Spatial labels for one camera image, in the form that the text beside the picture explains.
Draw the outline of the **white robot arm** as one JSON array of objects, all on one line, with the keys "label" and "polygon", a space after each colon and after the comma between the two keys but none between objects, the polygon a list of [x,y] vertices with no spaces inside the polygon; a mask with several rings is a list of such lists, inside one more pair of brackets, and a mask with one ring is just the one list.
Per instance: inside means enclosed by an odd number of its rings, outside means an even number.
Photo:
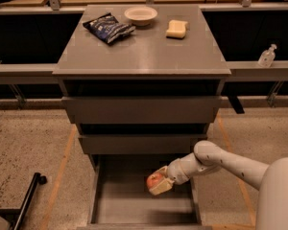
[{"label": "white robot arm", "polygon": [[259,192],[255,230],[288,230],[288,157],[265,164],[200,141],[191,153],[149,175],[146,185],[157,196],[218,167]]}]

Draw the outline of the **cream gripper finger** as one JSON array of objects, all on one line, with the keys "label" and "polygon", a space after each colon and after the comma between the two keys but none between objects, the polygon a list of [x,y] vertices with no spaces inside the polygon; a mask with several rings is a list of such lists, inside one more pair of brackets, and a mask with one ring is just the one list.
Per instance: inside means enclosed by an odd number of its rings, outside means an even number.
[{"label": "cream gripper finger", "polygon": [[155,174],[167,177],[167,169],[168,169],[167,166],[163,166],[160,169],[156,170]]},{"label": "cream gripper finger", "polygon": [[153,189],[149,190],[149,192],[154,195],[160,195],[163,194],[167,191],[170,191],[173,188],[173,184],[174,182],[172,180],[170,180],[169,178],[164,178],[162,179],[162,181]]}]

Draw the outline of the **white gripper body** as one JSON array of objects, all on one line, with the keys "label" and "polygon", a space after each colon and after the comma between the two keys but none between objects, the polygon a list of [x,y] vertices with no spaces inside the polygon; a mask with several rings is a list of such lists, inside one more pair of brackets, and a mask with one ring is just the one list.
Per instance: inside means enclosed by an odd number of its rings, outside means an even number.
[{"label": "white gripper body", "polygon": [[190,179],[192,164],[185,158],[172,161],[167,168],[167,177],[176,185],[181,185]]}]

